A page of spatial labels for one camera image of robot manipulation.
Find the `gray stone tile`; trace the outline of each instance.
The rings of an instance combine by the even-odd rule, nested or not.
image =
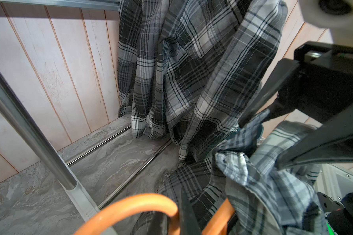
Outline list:
[[[0,235],[73,234],[84,223],[42,162],[0,183]]]
[[[126,115],[59,151],[65,160],[91,148],[131,122]],[[99,204],[141,166],[166,139],[133,139],[126,131],[71,167],[82,185]],[[178,165],[179,146],[168,146],[141,172],[118,199],[158,186]],[[128,234],[136,216],[117,225],[118,233]],[[1,234],[73,234],[84,223],[63,188],[42,162],[30,166],[0,183]]]
[[[145,136],[133,139],[131,131],[127,130],[71,167],[97,204],[166,142],[166,139],[155,141]]]
[[[100,143],[102,140],[112,136],[114,133],[120,131],[120,129],[124,128],[128,124],[131,124],[130,114],[124,115],[114,120],[113,122],[99,128],[98,130],[93,131],[87,136],[84,136],[76,142],[73,142],[72,144],[61,149],[58,151],[58,153],[64,159],[64,161],[68,161]]]
[[[156,193],[165,182],[165,179],[178,167],[178,152],[179,146],[173,143],[170,144],[131,182],[114,202],[141,193]],[[116,223],[114,229],[119,235],[130,234],[139,216],[140,214],[136,214]]]

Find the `crumpled fabric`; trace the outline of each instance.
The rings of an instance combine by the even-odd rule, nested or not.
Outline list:
[[[256,147],[259,125],[269,110],[256,115],[215,148],[210,158],[178,168],[158,193],[178,203],[186,191],[203,229],[225,198],[236,211],[230,234],[328,234],[313,183],[320,165],[277,170],[274,162],[307,134],[311,126],[283,121]],[[132,234],[148,232],[153,213],[141,214]]]
[[[280,0],[121,0],[119,116],[200,161],[230,132],[275,56]]]

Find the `closet floor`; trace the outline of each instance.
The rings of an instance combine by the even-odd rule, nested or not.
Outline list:
[[[69,160],[128,125],[123,116],[59,151]],[[132,139],[131,129],[100,147],[71,167],[96,204],[100,204],[166,139]],[[118,196],[155,192],[177,168],[179,146],[170,144]],[[114,226],[119,235],[129,234],[138,215]],[[42,162],[0,183],[0,235],[73,234],[84,223],[63,188]]]

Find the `plaid shirt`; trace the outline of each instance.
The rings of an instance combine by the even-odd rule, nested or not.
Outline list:
[[[228,133],[275,56],[280,0],[121,0],[119,115],[135,138],[170,132],[179,158],[201,160]]]
[[[234,138],[221,143],[211,159],[177,169],[159,193],[178,202],[183,188],[202,229],[227,197],[237,215],[231,234],[328,234],[312,187],[320,165],[308,170],[274,167],[279,155],[313,129],[284,121],[254,151],[257,129],[268,114],[266,110],[255,116]],[[153,214],[141,214],[132,234],[145,234]]]

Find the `orange cable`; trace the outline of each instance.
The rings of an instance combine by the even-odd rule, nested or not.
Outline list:
[[[159,211],[169,216],[169,235],[179,235],[178,206],[160,194],[135,195],[111,204],[83,224],[75,235],[99,235],[113,224],[145,211]]]

